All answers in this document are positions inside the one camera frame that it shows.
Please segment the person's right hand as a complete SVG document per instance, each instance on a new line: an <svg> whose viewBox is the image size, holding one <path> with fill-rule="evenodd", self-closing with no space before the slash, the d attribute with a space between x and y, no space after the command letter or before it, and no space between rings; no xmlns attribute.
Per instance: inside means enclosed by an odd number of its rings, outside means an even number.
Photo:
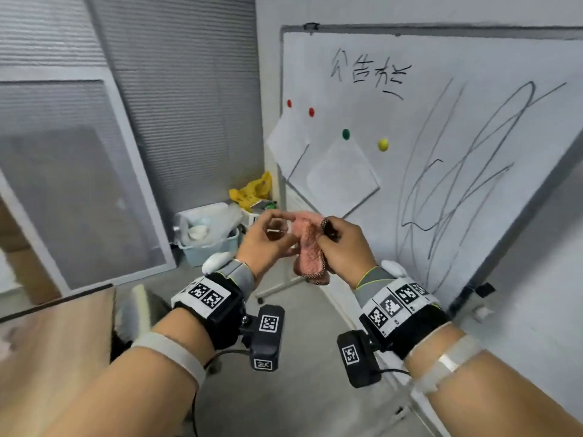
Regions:
<svg viewBox="0 0 583 437"><path fill-rule="evenodd" d="M324 253L326 261L330 269L355 290L362 278L377 266L373 252L360 226L334 216L326 219L336 231L335 242L341 246L338 253Z"/></svg>

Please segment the white foam block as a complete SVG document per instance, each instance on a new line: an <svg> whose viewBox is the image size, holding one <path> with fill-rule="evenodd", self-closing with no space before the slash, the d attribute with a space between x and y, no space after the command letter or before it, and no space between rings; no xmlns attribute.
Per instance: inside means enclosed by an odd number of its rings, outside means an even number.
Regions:
<svg viewBox="0 0 583 437"><path fill-rule="evenodd" d="M134 341L152 328L152 310L144 285L133 287L115 315L114 330L124 341Z"/></svg>

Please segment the yellow plastic bag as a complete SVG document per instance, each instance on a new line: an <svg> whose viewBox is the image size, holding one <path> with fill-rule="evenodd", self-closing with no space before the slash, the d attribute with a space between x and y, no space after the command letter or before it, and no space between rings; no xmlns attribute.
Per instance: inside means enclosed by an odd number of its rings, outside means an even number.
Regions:
<svg viewBox="0 0 583 437"><path fill-rule="evenodd" d="M239 207L251 212L253 205L268 199L272 189L272 175L266 171L259 179L253 180L241 189L230 189L229 198Z"/></svg>

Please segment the white whiteboard with grey frame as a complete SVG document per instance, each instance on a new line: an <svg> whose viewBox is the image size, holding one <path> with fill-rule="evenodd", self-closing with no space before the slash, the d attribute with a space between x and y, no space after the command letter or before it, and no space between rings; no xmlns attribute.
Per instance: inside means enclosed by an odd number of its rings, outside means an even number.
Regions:
<svg viewBox="0 0 583 437"><path fill-rule="evenodd" d="M310 137L289 187L318 212L307 175L349 129L380 189L344 217L448 309L583 150L583 33L283 28L281 105Z"/></svg>

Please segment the person's right forearm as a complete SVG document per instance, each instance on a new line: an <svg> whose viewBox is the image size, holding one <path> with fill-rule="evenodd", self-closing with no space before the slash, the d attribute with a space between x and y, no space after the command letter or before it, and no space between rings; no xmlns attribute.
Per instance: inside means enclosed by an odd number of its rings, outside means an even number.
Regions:
<svg viewBox="0 0 583 437"><path fill-rule="evenodd" d="M487 350L426 396L451 437L583 437L583 424Z"/></svg>

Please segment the clear plastic storage bin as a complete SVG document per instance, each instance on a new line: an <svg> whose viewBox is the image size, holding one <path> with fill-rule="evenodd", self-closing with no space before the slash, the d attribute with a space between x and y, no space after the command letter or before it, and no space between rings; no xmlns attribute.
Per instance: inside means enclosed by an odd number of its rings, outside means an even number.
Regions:
<svg viewBox="0 0 583 437"><path fill-rule="evenodd" d="M242 212L237 204L215 203L178 212L173 217L174 244L187 264L201 266L215 253L235 252Z"/></svg>

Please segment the black whiteboard caster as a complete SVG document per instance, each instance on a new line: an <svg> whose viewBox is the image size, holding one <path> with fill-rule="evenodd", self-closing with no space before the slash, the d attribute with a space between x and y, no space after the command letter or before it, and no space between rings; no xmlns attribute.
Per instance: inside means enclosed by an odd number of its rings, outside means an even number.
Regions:
<svg viewBox="0 0 583 437"><path fill-rule="evenodd" d="M496 289L490 283L479 286L468 284L450 304L448 315L457 323L467 317L472 318L477 323L484 323L493 313L489 301L495 293Z"/></svg>

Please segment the black marker wristband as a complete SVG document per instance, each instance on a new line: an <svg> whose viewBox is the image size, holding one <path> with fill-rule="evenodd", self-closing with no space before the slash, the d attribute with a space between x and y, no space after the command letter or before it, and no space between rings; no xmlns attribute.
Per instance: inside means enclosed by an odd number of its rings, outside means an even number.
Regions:
<svg viewBox="0 0 583 437"><path fill-rule="evenodd" d="M245 303L255 289L255 277L243 262L233 259L195 279L171 298L171 308L183 308L201 323L217 351L236 344L245 316Z"/></svg>
<svg viewBox="0 0 583 437"><path fill-rule="evenodd" d="M363 276L354 296L361 309L359 321L380 351L391 352L402 361L451 321L436 297L412 278L394 277L380 266Z"/></svg>

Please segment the white paper sheet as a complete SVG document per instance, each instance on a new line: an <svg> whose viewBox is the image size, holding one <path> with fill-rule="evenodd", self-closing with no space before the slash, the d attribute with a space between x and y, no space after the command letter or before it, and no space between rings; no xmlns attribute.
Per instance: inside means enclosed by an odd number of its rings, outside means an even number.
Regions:
<svg viewBox="0 0 583 437"><path fill-rule="evenodd" d="M268 137L267 146L287 180L295 171L310 144L308 127L302 116L286 109Z"/></svg>
<svg viewBox="0 0 583 437"><path fill-rule="evenodd" d="M380 189L354 140L338 139L307 175L312 203L322 215L344 217Z"/></svg>

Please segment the pink knitted cloth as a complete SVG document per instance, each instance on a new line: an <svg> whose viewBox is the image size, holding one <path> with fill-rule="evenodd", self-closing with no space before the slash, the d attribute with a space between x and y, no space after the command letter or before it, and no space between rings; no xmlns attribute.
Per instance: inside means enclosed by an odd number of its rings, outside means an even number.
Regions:
<svg viewBox="0 0 583 437"><path fill-rule="evenodd" d="M299 253L295 258L294 272L317 286L327 286L331 269L317 239L324 235L329 221L315 212L292 212L295 220L291 224L292 233L298 237Z"/></svg>

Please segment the white rounded wrist module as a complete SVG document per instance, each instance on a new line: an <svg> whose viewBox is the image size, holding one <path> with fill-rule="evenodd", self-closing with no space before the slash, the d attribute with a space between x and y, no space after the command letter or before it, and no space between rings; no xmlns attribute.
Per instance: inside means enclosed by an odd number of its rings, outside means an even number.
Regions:
<svg viewBox="0 0 583 437"><path fill-rule="evenodd" d="M382 260L380 266L390 275L391 279L401 279L409 276L404 267L397 262Z"/></svg>
<svg viewBox="0 0 583 437"><path fill-rule="evenodd" d="M230 263L235 256L236 252L232 251L216 252L213 255L210 255L201 266L202 274L207 276L215 273L226 264Z"/></svg>

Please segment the white framed screen panel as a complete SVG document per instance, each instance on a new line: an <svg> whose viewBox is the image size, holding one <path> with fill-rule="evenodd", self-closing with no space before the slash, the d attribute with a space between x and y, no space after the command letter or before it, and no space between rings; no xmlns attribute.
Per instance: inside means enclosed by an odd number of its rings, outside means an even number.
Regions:
<svg viewBox="0 0 583 437"><path fill-rule="evenodd" d="M105 67L0 67L0 197L64 298L177 267Z"/></svg>

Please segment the person's left forearm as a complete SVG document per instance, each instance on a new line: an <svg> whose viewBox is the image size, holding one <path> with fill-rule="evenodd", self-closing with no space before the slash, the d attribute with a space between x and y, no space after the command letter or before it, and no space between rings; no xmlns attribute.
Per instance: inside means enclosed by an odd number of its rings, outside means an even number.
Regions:
<svg viewBox="0 0 583 437"><path fill-rule="evenodd" d="M174 437L203 382L158 351L132 347L43 437Z"/></svg>

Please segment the person's left hand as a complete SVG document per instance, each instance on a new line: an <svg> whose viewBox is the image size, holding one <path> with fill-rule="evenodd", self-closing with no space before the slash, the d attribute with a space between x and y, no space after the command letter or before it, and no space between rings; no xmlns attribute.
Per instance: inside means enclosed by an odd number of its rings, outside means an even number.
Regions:
<svg viewBox="0 0 583 437"><path fill-rule="evenodd" d="M235 258L248 266L254 276L256 289L265 274L279 260L275 258L272 233L292 233L288 226L295 220L291 212L266 210L249 228Z"/></svg>

